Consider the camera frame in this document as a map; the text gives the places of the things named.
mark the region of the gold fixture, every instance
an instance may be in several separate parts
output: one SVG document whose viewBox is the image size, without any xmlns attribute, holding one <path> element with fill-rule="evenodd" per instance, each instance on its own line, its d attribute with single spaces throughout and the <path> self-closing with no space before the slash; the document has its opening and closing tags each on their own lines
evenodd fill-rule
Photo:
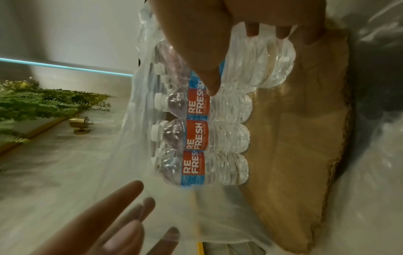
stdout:
<svg viewBox="0 0 403 255">
<path fill-rule="evenodd" d="M 92 122 L 89 121 L 88 117 L 85 118 L 71 118 L 69 124 L 74 129 L 75 134 L 87 134 L 91 130 L 88 128 Z"/>
</svg>

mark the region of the bottle label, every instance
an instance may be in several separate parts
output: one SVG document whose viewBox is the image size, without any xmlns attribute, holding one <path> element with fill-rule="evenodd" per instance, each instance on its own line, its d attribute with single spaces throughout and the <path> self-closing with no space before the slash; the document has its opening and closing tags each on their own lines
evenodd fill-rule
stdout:
<svg viewBox="0 0 403 255">
<path fill-rule="evenodd" d="M 224 66 L 225 66 L 225 60 L 223 62 L 221 62 L 221 64 L 218 66 L 220 75 L 222 75 L 222 72 L 224 71 Z M 191 75 L 190 75 L 189 88 L 206 89 L 206 86 L 203 84 L 203 82 L 200 80 L 200 78 L 197 76 L 197 74 L 193 71 L 191 72 Z"/>
<path fill-rule="evenodd" d="M 205 161 L 201 151 L 184 151 L 181 186 L 204 184 Z"/>
<path fill-rule="evenodd" d="M 209 143 L 209 126 L 206 121 L 186 121 L 185 150 L 206 150 Z"/>
<path fill-rule="evenodd" d="M 206 121 L 210 112 L 210 96 L 204 89 L 189 89 L 187 119 Z"/>
</svg>

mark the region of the water bottle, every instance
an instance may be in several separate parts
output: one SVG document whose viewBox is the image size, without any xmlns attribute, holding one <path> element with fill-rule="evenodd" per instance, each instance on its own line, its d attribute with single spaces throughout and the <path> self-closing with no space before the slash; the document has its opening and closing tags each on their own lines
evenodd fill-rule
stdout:
<svg viewBox="0 0 403 255">
<path fill-rule="evenodd" d="M 273 33 L 264 33 L 264 29 L 261 31 L 256 37 L 232 32 L 227 56 L 220 65 L 224 86 L 237 85 L 237 91 L 248 93 L 257 87 L 270 88 L 285 81 L 294 65 L 294 47 L 288 39 L 279 40 Z M 182 87 L 201 83 L 165 39 L 154 49 L 152 62 L 159 66 L 159 70 L 162 69 L 160 75 L 169 76 L 171 82 L 180 83 Z"/>
<path fill-rule="evenodd" d="M 248 180 L 246 158 L 237 153 L 169 150 L 154 159 L 154 167 L 174 185 L 239 185 Z"/>
<path fill-rule="evenodd" d="M 232 93 L 207 95 L 203 89 L 180 88 L 169 95 L 156 93 L 154 106 L 178 118 L 203 121 L 245 122 L 252 112 L 248 95 Z"/>
<path fill-rule="evenodd" d="M 151 140 L 180 151 L 241 153 L 249 147 L 250 134 L 239 123 L 175 119 L 163 127 L 153 125 Z"/>
</svg>

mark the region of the blue light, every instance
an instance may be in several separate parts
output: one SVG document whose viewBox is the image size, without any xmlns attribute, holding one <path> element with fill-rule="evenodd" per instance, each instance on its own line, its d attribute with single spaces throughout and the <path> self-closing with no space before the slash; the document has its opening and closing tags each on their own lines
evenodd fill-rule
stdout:
<svg viewBox="0 0 403 255">
<path fill-rule="evenodd" d="M 44 64 L 44 63 L 38 63 L 38 62 L 32 62 L 32 61 L 23 61 L 23 60 L 16 60 L 16 59 L 9 59 L 9 58 L 0 58 L 0 61 L 8 62 L 8 63 L 16 63 L 16 64 L 25 64 L 25 65 L 33 65 L 33 66 L 46 66 L 46 67 L 61 68 L 61 69 L 68 69 L 68 70 L 93 72 L 93 73 L 100 73 L 100 74 L 114 74 L 114 75 L 129 76 L 129 77 L 133 76 L 131 74 L 122 74 L 122 73 L 100 71 L 100 70 L 93 70 L 93 69 L 86 69 L 86 68 L 79 68 L 79 67 Z"/>
</svg>

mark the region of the hand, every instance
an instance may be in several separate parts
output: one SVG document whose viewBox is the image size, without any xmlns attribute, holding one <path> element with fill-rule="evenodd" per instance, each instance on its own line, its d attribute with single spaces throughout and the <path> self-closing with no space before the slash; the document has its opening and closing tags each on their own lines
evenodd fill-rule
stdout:
<svg viewBox="0 0 403 255">
<path fill-rule="evenodd" d="M 149 0 L 164 34 L 215 95 L 221 84 L 218 66 L 227 54 L 231 29 L 245 22 L 248 36 L 259 34 L 259 24 L 276 26 L 286 38 L 291 26 L 303 28 L 312 43 L 322 32 L 325 0 Z"/>
<path fill-rule="evenodd" d="M 143 205 L 114 221 L 142 191 L 140 181 L 115 191 L 75 217 L 32 255 L 138 255 L 144 241 L 141 223 L 155 208 L 154 199 L 146 198 Z M 170 228 L 147 255 L 171 255 L 178 239 L 178 230 Z"/>
</svg>

